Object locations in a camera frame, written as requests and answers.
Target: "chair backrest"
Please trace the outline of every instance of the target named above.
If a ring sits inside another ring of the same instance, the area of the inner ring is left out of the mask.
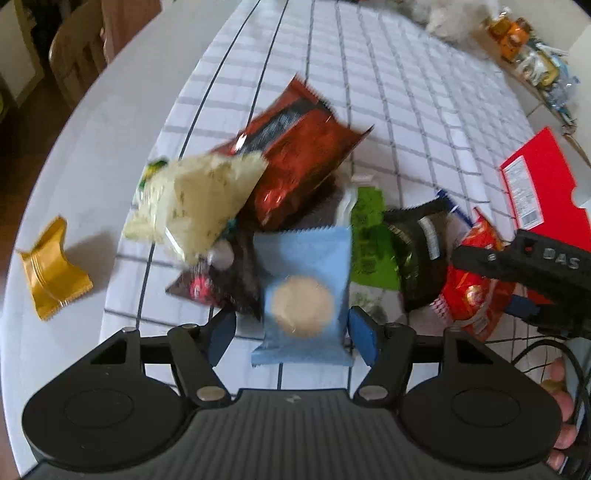
[[[102,27],[100,0],[88,0],[66,18],[51,42],[49,65],[72,108],[106,67]]]

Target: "red foil package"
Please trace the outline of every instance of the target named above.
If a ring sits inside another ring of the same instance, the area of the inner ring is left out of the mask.
[[[478,219],[462,245],[503,250],[502,241],[490,221],[478,209],[475,213]],[[484,278],[450,264],[441,295],[431,306],[446,326],[459,326],[484,342],[501,321],[514,290],[514,283]]]
[[[262,151],[269,165],[243,214],[274,231],[296,213],[371,131],[341,125],[326,102],[295,77],[262,114],[232,141],[215,149],[224,155]]]

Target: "grid pattern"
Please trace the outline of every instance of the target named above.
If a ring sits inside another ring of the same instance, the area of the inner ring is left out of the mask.
[[[531,138],[525,115],[501,71],[474,45],[450,47],[394,12],[327,0],[243,0],[183,87],[147,160],[201,154],[232,138],[296,73],[341,121],[375,126],[342,168],[373,175],[389,205],[419,205],[444,188],[466,211],[479,207],[512,239],[498,168]],[[130,325],[149,336],[182,323],[205,324],[214,309],[164,292],[180,271],[161,246],[122,238],[101,340]],[[429,308],[408,321],[422,334],[443,331]],[[505,316],[489,346],[511,359],[537,336]],[[252,368],[250,354],[262,337],[256,320],[239,317],[236,337],[215,368],[230,393],[242,387],[354,391],[368,371],[355,351],[348,369]],[[555,356],[539,349],[518,367],[540,380]],[[148,365],[147,374],[173,384],[168,366]],[[436,366],[415,367],[410,383],[436,374]]]

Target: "screw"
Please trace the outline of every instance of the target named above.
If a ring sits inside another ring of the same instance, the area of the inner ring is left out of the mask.
[[[367,401],[382,400],[388,396],[388,390],[380,385],[366,385],[359,389],[359,395]]]
[[[201,387],[197,390],[197,398],[201,401],[217,401],[226,396],[226,391],[220,387]]]

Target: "finger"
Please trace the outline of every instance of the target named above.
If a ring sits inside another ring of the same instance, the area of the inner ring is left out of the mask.
[[[558,470],[564,463],[564,458],[565,456],[562,452],[552,450],[546,463],[550,466],[551,469]]]
[[[551,394],[562,412],[562,421],[567,421],[574,412],[574,401],[571,396],[566,392],[554,392]]]
[[[564,384],[564,382],[555,382],[554,380],[551,380],[549,378],[543,380],[540,385],[548,393],[564,391],[566,389],[566,385]]]
[[[554,360],[548,369],[550,379],[555,382],[562,382],[566,377],[566,368],[564,366],[564,358],[560,357]]]
[[[554,447],[558,450],[564,450],[570,447],[577,438],[577,427],[575,425],[569,425],[563,423],[560,427],[560,434],[554,444]]]

